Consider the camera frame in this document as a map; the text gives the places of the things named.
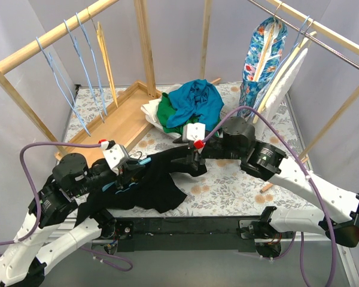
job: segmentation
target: white cloth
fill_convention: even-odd
[[[144,114],[149,117],[153,122],[158,122],[157,110],[158,104],[161,102],[161,99],[150,100],[149,103],[141,106],[141,110]]]
[[[170,86],[165,91],[165,93],[168,94],[171,91],[178,90],[181,86],[182,86],[181,84],[174,84],[174,85]],[[148,103],[141,106],[141,110],[144,112],[145,119],[149,123],[154,125],[161,132],[165,133],[163,131],[162,125],[160,124],[160,121],[157,118],[157,110],[158,110],[158,105],[159,105],[160,102],[161,102],[161,98],[160,99],[155,99],[155,100],[150,100]],[[167,135],[174,138],[174,139],[178,139],[181,136],[179,133],[168,133]]]
[[[284,96],[286,95],[287,91],[290,89],[292,83],[294,82],[299,69],[307,55],[308,48],[305,48],[303,51],[299,53],[296,57],[294,63],[288,68],[286,73],[279,79],[278,83],[276,83],[273,92],[271,93],[270,97],[268,98],[264,110],[262,111],[261,115],[264,116],[267,121],[271,121],[275,115],[275,112],[278,110],[281,102],[283,101]],[[259,119],[255,124],[255,137],[257,139],[261,139],[264,128],[266,127],[265,123]]]

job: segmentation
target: red cap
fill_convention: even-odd
[[[205,146],[205,144],[200,139],[194,142],[194,147],[196,149],[203,148],[204,146]]]

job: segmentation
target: black garment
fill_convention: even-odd
[[[103,208],[127,210],[139,206],[160,213],[177,208],[185,200],[186,194],[174,184],[170,173],[200,176],[207,172],[205,165],[194,170],[186,164],[171,163],[173,159],[186,157],[187,152],[187,146],[180,146],[148,155],[151,161],[142,171],[141,180],[123,193],[115,194],[115,185],[104,192],[90,193],[87,201],[78,207],[76,226]]]

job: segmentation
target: gray wall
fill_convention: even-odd
[[[331,1],[321,23],[359,44],[359,0]],[[359,57],[352,52],[320,38],[359,63]],[[359,85],[358,70],[320,47],[311,47],[290,91],[307,144]],[[359,192],[359,99],[313,148],[310,158],[323,178]],[[351,253],[359,272],[359,245]]]
[[[62,23],[90,5],[94,0],[29,0],[45,30]],[[265,0],[262,4],[270,7]],[[319,20],[330,0],[289,0],[288,4]],[[199,76],[202,37],[203,0],[149,0],[151,45],[153,50],[156,83],[173,84],[191,81]],[[206,78],[222,77],[223,82],[241,81],[242,67],[250,43],[252,31],[268,15],[245,0],[214,0],[209,31]],[[296,25],[291,17],[286,17]],[[133,1],[121,0],[95,17],[105,31],[114,82],[117,86],[130,85],[137,79],[145,79],[139,44]],[[102,83],[108,86],[96,34],[92,23],[85,24],[99,62]],[[77,36],[85,63],[91,68],[90,79],[97,85],[96,73],[90,50],[80,29],[73,31]],[[290,38],[296,32],[290,30]],[[289,51],[289,41],[285,51]],[[87,86],[80,61],[75,54],[69,36],[54,45],[66,70],[76,84]]]
[[[0,1],[0,60],[44,33],[27,0]],[[61,64],[55,51],[48,51]],[[7,74],[8,79],[46,123],[61,138],[69,114],[45,58],[39,54]],[[0,88],[0,241],[13,239],[21,227],[32,191],[19,162],[20,149],[46,138],[10,97]],[[40,188],[55,164],[53,148],[34,148],[26,152],[36,187]]]

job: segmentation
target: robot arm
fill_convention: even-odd
[[[49,236],[78,207],[76,197],[88,192],[101,192],[103,186],[113,182],[123,188],[144,168],[129,158],[123,146],[114,142],[102,142],[101,145],[105,159],[98,160],[91,168],[83,155],[68,154],[53,169],[38,193],[42,207],[38,228],[24,241],[18,241],[28,234],[36,222],[36,204],[33,200],[16,234],[15,243],[9,245],[0,257],[1,286],[39,286],[57,263],[83,244],[114,234],[115,220],[107,210],[102,210],[45,245]]]
[[[199,164],[205,164],[206,158],[240,159],[241,169],[247,174],[284,187],[316,207],[309,210],[267,207],[259,221],[241,226],[242,235],[250,238],[269,238],[288,231],[305,231],[325,234],[330,238],[318,198],[298,164],[277,147],[257,141],[254,127],[241,117],[229,118],[222,130],[222,138],[212,137],[203,144],[200,141],[205,137],[202,129],[184,129],[183,141],[189,143],[189,153],[192,156],[182,161],[197,168]],[[313,172],[309,172],[309,176],[315,182],[327,206],[336,243],[355,247],[359,242],[359,193],[336,187]]]
[[[247,226],[240,225],[243,236],[269,238],[287,231],[305,231],[329,237],[320,204],[298,165],[277,147],[257,141],[252,125],[240,117],[232,117],[223,126],[222,138],[212,137],[205,146],[198,146],[204,136],[202,124],[187,125],[183,141],[189,142],[189,154],[173,161],[197,169],[200,164],[205,164],[206,158],[240,159],[241,169],[247,174],[284,187],[317,206],[311,210],[282,210],[268,206],[259,220],[250,221]],[[53,176],[39,192],[42,215],[38,228],[28,239],[15,241],[0,257],[2,286],[39,286],[57,263],[83,244],[114,234],[117,223],[107,210],[102,210],[53,243],[43,246],[49,235],[77,208],[74,198],[88,192],[100,192],[110,183],[123,189],[145,168],[131,160],[123,146],[114,142],[101,145],[105,159],[98,160],[90,169],[81,154],[64,156],[53,169]],[[356,246],[359,241],[359,193],[335,187],[312,172],[310,176],[330,211],[336,242]],[[33,201],[15,240],[28,233],[36,221],[35,215]]]

